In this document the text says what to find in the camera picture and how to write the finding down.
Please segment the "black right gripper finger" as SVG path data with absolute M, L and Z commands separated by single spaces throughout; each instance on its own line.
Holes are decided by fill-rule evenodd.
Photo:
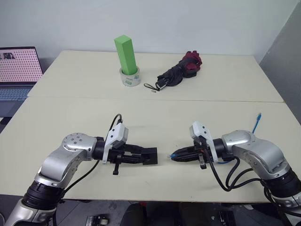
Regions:
M 186 154 L 186 155 L 171 155 L 171 160 L 175 162 L 190 162 L 197 161 L 199 159 L 197 154 Z
M 186 154 L 192 154 L 195 152 L 194 146 L 188 146 L 180 148 L 173 152 L 174 155 L 186 155 Z

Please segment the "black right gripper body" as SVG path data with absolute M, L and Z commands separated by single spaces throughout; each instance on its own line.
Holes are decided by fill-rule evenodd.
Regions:
M 209 163 L 210 161 L 213 161 L 209 142 L 203 137 L 198 137 L 197 139 L 193 140 L 193 143 L 194 143 L 195 152 L 198 155 L 200 168 L 202 170 L 205 170 L 207 168 L 206 164 Z

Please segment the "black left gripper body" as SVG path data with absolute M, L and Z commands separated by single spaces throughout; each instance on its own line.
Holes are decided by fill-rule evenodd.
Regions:
M 126 144 L 122 145 L 119 148 L 112 148 L 109 151 L 108 159 L 107 161 L 110 163 L 115 164 L 115 168 L 113 171 L 113 175 L 118 175 L 119 174 L 119 165 L 122 163 L 129 163 L 128 158 L 125 155 L 125 150 L 126 150 Z

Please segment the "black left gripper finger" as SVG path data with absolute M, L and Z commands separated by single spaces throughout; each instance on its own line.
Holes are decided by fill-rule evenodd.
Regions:
M 139 164 L 139 163 L 144 164 L 148 160 L 149 158 L 145 155 L 137 155 L 137 154 L 123 155 L 123 162 L 128 164 Z
M 124 151 L 130 153 L 142 153 L 145 148 L 138 145 L 124 145 Z

